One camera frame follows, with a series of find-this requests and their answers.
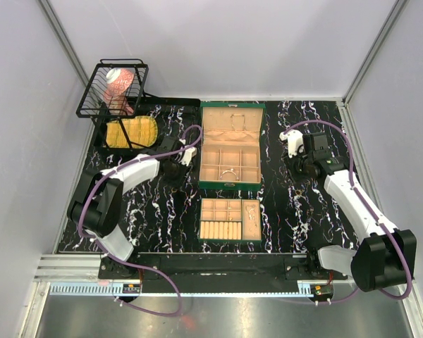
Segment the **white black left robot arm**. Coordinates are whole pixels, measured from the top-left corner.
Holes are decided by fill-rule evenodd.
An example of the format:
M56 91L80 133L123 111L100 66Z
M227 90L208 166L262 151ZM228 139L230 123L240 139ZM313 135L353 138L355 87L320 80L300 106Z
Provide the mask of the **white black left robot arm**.
M167 137L157 149L144 150L110 169L86 170L80 176L67 217L78 226L80 235L96 240L116 258L113 269L120 277L132 278L138 269L137 260L130 257L134 246L118 225L123 195L158 176L181 185L196 154L197 148L188 146L185 139Z

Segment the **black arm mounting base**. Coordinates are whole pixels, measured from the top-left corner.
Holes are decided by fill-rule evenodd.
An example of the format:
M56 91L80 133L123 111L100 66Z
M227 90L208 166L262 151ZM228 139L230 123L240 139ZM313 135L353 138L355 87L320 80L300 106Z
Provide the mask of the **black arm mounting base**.
M299 281L329 278L305 253L139 253L131 262L162 271L183 295L297 292Z

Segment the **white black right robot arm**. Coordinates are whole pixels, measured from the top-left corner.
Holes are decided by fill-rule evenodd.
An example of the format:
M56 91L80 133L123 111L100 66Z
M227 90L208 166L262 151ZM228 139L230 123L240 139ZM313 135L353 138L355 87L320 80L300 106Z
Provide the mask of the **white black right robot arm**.
M410 230L399 230L363 190L350 163L334 157L324 133L287 132L288 168L297 180L314 179L331 196L354 229L359 246L344 249L320 245L306 261L306 271L321 279L336 271L354 279L364 291L412 286L417 239Z

